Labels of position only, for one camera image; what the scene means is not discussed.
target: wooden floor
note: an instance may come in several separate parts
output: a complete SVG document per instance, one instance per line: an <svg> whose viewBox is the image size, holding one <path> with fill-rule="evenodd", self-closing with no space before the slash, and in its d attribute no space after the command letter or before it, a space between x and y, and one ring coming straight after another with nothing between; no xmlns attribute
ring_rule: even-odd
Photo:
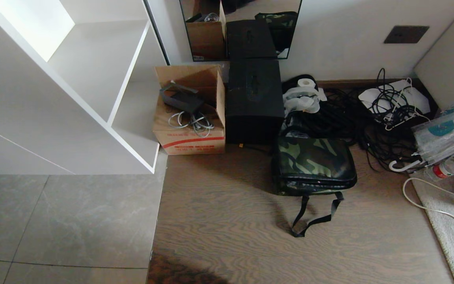
<svg viewBox="0 0 454 284"><path fill-rule="evenodd" d="M452 284L425 213L402 195L407 177L372 171L356 146L352 154L357 185L332 222L299 239L288 226L300 199L269 193L266 154L170 156L148 283ZM304 219L329 214L332 200L312 197Z"/></svg>

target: baseboard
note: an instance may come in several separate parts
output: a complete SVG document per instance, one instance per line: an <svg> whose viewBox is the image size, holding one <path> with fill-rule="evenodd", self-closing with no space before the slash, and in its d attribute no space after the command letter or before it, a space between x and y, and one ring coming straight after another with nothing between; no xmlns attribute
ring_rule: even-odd
<svg viewBox="0 0 454 284"><path fill-rule="evenodd" d="M395 78L395 79L385 79L386 83L392 83L400 80L405 80L405 78ZM423 86L420 79L413 78L413 86L415 88L421 88ZM317 81L317 84L320 88L324 89L343 89L351 90L356 88L374 88L380 86L381 83L376 79L353 79L353 80L325 80Z"/></svg>

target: gray tile floor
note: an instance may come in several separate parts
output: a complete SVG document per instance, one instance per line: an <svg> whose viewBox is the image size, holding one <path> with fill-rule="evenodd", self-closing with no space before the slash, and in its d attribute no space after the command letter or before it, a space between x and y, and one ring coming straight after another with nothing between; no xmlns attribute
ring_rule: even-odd
<svg viewBox="0 0 454 284"><path fill-rule="evenodd" d="M0 284L144 283L166 160L155 175L0 176Z"/></svg>

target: black strap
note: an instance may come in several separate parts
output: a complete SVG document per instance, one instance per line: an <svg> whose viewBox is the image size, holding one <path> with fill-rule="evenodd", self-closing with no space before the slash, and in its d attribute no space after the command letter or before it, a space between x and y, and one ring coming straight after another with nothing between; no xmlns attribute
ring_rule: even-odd
<svg viewBox="0 0 454 284"><path fill-rule="evenodd" d="M292 233L292 235L294 237L304 237L304 235L306 234L306 230L308 230L308 228L311 227L311 225L319 224L319 223L325 223L325 222L331 221L332 220L332 216L334 216L334 213L337 210L337 207L339 207L339 204L341 203L341 201L344 200L344 197L342 196L341 192L335 192L335 197L337 199L332 201L332 206L330 208L330 214L329 215L323 216L323 217L320 217L320 218L316 218L313 221L310 221L308 223L308 225L306 226L306 228L304 230L302 230L302 232L297 233L297 232L294 231L294 227L297 224L297 222L304 215L304 212L306 211L306 207L307 207L308 201L309 201L309 196L308 195L303 195L302 196L302 203L301 203L301 211L299 211L299 214L297 214L297 217L295 217L294 224L292 225L292 228L290 229L290 232Z"/></svg>

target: black router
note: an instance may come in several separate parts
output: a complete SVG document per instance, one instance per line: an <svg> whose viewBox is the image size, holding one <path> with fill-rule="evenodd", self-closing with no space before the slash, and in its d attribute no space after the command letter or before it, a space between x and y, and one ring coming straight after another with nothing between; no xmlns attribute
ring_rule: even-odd
<svg viewBox="0 0 454 284"><path fill-rule="evenodd" d="M196 89L188 88L174 82L169 83L159 91L162 101L166 105L178 108L179 110L190 114L196 113L204 104L204 101L195 95L197 92L198 90Z"/></svg>

